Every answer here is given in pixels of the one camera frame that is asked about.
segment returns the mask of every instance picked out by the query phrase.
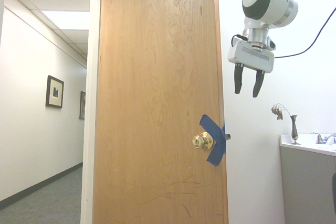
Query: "framed picture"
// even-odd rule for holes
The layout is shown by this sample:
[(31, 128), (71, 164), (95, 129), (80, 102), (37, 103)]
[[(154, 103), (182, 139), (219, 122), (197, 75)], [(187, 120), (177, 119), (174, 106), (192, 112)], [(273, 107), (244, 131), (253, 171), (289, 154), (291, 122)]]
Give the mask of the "framed picture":
[(79, 119), (85, 119), (85, 92), (80, 92), (80, 109), (79, 109)]
[(46, 106), (62, 108), (64, 82), (48, 76)]

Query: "faucet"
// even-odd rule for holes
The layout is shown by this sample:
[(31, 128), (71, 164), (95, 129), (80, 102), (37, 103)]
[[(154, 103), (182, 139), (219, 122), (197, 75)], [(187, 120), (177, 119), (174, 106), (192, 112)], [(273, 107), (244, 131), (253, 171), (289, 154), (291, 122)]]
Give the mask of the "faucet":
[(330, 136), (327, 136), (327, 137), (325, 137), (323, 139), (322, 139), (322, 136), (319, 133), (312, 132), (311, 134), (317, 134), (318, 135), (317, 139), (316, 139), (316, 143), (317, 144), (326, 144), (327, 141), (328, 141), (328, 139), (331, 138), (332, 136), (334, 137), (334, 144), (336, 144), (336, 139), (335, 139), (336, 133), (333, 133)]
[(323, 143), (326, 143), (326, 142), (328, 141), (328, 139), (331, 138), (332, 136), (334, 137), (334, 143), (336, 143), (336, 139), (335, 139), (336, 133), (333, 133), (333, 134), (331, 134), (330, 136), (325, 137), (325, 138), (322, 140)]
[(312, 132), (311, 134), (317, 134), (317, 135), (318, 135), (318, 136), (317, 136), (317, 139), (316, 139), (316, 143), (317, 143), (317, 144), (325, 144), (325, 143), (323, 142), (323, 139), (322, 139), (321, 134), (316, 133), (316, 132)]

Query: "blue painter's tape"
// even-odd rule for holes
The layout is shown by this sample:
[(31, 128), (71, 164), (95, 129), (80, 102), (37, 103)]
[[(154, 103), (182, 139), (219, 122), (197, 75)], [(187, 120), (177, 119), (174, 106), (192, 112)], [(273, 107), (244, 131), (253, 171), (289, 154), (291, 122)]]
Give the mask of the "blue painter's tape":
[(220, 162), (222, 161), (224, 153), (226, 152), (225, 125), (221, 129), (207, 115), (202, 116), (202, 119), (199, 124), (216, 141), (216, 144), (214, 148), (212, 149), (207, 161), (215, 166), (218, 166)]

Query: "carpet floor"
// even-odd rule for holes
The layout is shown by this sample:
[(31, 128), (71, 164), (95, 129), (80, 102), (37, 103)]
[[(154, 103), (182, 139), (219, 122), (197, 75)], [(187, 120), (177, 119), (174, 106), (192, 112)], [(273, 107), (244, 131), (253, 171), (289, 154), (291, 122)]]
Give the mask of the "carpet floor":
[(0, 224), (80, 224), (82, 167), (0, 211)]

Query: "door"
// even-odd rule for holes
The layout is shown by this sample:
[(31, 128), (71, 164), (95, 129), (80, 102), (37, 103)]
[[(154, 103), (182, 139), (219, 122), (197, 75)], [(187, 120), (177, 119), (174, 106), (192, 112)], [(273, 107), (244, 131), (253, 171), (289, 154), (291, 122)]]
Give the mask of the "door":
[(95, 224), (227, 223), (225, 156), (192, 145), (223, 123), (215, 2), (102, 0)]

